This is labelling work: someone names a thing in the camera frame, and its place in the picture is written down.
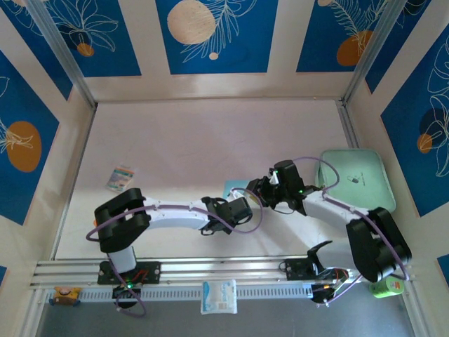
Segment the black base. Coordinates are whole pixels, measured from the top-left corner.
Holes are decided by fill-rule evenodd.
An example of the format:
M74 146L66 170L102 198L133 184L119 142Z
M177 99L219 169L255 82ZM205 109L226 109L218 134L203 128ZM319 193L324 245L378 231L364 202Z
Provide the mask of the black base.
M316 279L313 263L308 258L288 258L284 261L288 281Z
M140 289L134 288L133 291L137 294L137 296L140 296L141 293ZM119 297L119 307L123 309L129 309L138 302L137 300L134 300L132 302L123 302L123 301L120 302L120 300L124 298L125 299L134 298L132 293L130 293L128 289L123 288L122 286L118 286L112 289L112 298L115 300L117 297Z
M148 270L147 276L142 279L138 277L133 283L142 284L159 284L161 276L161 263L160 262L137 262L134 270L120 274L126 281L132 280L139 272ZM98 284L101 285L115 285L120 284L119 279L115 276L111 269L109 261L103 261L100 264L100 272L98 273Z

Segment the green container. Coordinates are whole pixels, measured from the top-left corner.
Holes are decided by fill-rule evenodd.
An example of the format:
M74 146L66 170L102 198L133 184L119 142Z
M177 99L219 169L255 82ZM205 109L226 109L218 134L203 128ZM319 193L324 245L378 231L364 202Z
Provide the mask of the green container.
M330 189L331 197L366 209L382 207L389 212L396 209L396 200L376 151L361 149L328 150L321 155L340 175L340 183ZM335 182L334 171L324 163L316 167L317 186L330 186Z
M376 298L401 295L404 291L404 282L402 279L388 276L379 282L370 284L370 291Z

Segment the white leaf pattern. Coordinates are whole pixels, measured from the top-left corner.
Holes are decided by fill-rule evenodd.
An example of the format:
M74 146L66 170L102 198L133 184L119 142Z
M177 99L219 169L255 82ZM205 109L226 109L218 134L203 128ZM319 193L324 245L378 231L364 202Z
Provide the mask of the white leaf pattern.
M343 26L346 34L354 37L358 45L358 54L361 55L366 46L366 35L359 34L369 30L379 20L388 0L371 0L366 11L362 12L358 0L333 0L330 7L334 11L337 23Z
M251 1L246 10L241 11L242 4ZM187 44L181 54L187 54L182 61L186 63L196 56L205 58L211 53L218 55L232 42L232 37L239 35L239 23L237 18L247 14L256 5L257 0L206 0L204 5L212 13L215 19L215 31L200 44Z
M8 83L8 77L0 77L0 98L5 94L6 89L8 89ZM13 149L15 145L20 145L32 149L33 145L30 144L30 141L32 139L33 136L22 137L9 131L6 125L0 119L0 154L5 152L8 147Z
M429 135L430 130L434 133L429 135L429 145L424 148L424 153L436 149L435 176L442 178L449 174L449 37L436 54L427 91L431 94L429 101L434 110L434 120L425 133Z
M21 25L41 36L24 6L18 5L12 0L2 1ZM97 14L97 0L48 0L44 4L56 26L65 27L61 34L69 35L70 41L75 46L85 43L115 51L116 45L107 33L114 32L118 28L119 22L105 15Z

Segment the white tabletop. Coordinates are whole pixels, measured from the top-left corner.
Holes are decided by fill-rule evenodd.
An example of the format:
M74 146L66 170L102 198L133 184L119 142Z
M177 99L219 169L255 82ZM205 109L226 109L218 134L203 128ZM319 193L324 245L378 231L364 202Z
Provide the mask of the white tabletop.
M65 221L57 259L103 258L88 242L94 210L117 194L105 188L119 164L137 169L132 187L159 200L221 197L226 180L266 175L276 162L347 147L335 102L300 99L176 100L100 103ZM299 163L314 183L314 163ZM239 229L257 224L259 212ZM336 234L327 224L264 210L250 235L203 237L187 229L147 230L134 243L141 258L303 254Z

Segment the green cup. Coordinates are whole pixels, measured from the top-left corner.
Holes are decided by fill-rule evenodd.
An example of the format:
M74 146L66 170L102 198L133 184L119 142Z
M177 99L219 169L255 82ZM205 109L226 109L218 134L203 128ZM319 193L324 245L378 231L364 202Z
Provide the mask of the green cup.
M404 282L402 279L388 276L379 282L370 284L370 291L376 298L401 295L404 292Z

